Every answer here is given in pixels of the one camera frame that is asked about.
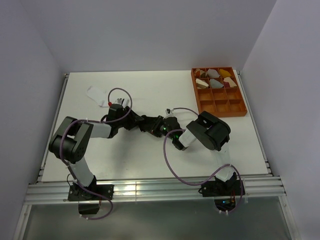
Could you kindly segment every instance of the white table surface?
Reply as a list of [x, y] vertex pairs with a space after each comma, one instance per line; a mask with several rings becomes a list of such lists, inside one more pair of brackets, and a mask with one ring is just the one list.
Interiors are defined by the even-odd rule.
[[[167, 108], [175, 107], [186, 107], [198, 112], [190, 70], [70, 73], [54, 131], [66, 116], [100, 120], [108, 113], [108, 108], [99, 107], [86, 96], [89, 86], [107, 92], [115, 87], [126, 89], [133, 99], [132, 109], [138, 115], [165, 116]], [[111, 101], [120, 97], [126, 97], [126, 94], [116, 90], [111, 94]], [[185, 110], [175, 111], [175, 116], [182, 128], [196, 118], [194, 113]], [[222, 120], [231, 128], [231, 163], [240, 174], [267, 174], [250, 114], [224, 117]], [[174, 176], [163, 156], [163, 140], [164, 137], [157, 138], [147, 132], [140, 132], [139, 128], [131, 131], [121, 128], [112, 139], [92, 138], [85, 159], [98, 180], [172, 178]], [[177, 150], [169, 141], [167, 156], [181, 177], [209, 176], [219, 167], [215, 163], [215, 155], [199, 141], [185, 151]], [[66, 166], [53, 153], [48, 152], [42, 181], [66, 181], [68, 173]]]

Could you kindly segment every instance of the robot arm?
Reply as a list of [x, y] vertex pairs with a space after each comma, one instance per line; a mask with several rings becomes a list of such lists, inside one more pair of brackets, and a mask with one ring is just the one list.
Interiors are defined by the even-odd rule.
[[[179, 141], [187, 148], [198, 139], [207, 149], [212, 151], [218, 166], [230, 164], [229, 140], [231, 129], [228, 124], [212, 114], [203, 111], [198, 118], [186, 126], [187, 130], [180, 136]], [[223, 182], [234, 175], [232, 168], [221, 169], [215, 177]]]

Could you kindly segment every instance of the glass panel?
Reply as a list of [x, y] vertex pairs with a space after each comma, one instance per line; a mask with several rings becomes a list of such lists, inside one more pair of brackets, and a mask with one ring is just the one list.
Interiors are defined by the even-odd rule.
[[229, 216], [219, 215], [212, 199], [115, 203], [109, 217], [92, 221], [79, 218], [76, 204], [34, 205], [24, 239], [290, 239], [277, 197], [248, 201]]

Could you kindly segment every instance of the orange tray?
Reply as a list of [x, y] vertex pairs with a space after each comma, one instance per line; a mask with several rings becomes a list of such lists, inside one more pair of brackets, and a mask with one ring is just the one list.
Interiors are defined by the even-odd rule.
[[[234, 81], [237, 87], [225, 87], [223, 85], [222, 88], [211, 88], [209, 81], [212, 77], [206, 77], [199, 79], [209, 84], [209, 88], [197, 89], [197, 77], [195, 77], [196, 69], [201, 69], [205, 72], [209, 69], [214, 69], [219, 73], [219, 75], [221, 75], [220, 69], [226, 70], [231, 74], [230, 78]], [[192, 68], [191, 77], [199, 113], [207, 111], [218, 118], [242, 117], [247, 114], [247, 108], [232, 67]], [[221, 76], [214, 79], [224, 84]]]

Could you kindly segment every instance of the black mounting base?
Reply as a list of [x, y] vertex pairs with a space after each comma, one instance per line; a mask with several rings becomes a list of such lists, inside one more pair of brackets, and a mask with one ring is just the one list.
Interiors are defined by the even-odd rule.
[[236, 196], [240, 196], [241, 194], [241, 185], [242, 184], [242, 195], [245, 195], [245, 188], [240, 180], [235, 180], [231, 187], [221, 188], [221, 182], [219, 181], [207, 181], [206, 183], [201, 185], [199, 189], [199, 193], [202, 194], [202, 197], [224, 197], [224, 196], [231, 196], [232, 192], [234, 191]]
[[[105, 196], [108, 199], [112, 200], [113, 195], [114, 195], [114, 185], [113, 184], [96, 185], [94, 188], [94, 192], [96, 194], [100, 194], [100, 195]], [[69, 189], [68, 201], [69, 202], [79, 202], [79, 201], [103, 200], [96, 195], [89, 194], [89, 197], [88, 197], [88, 195], [84, 196], [82, 193], [83, 193], [82, 190], [75, 190], [75, 187], [71, 186]]]

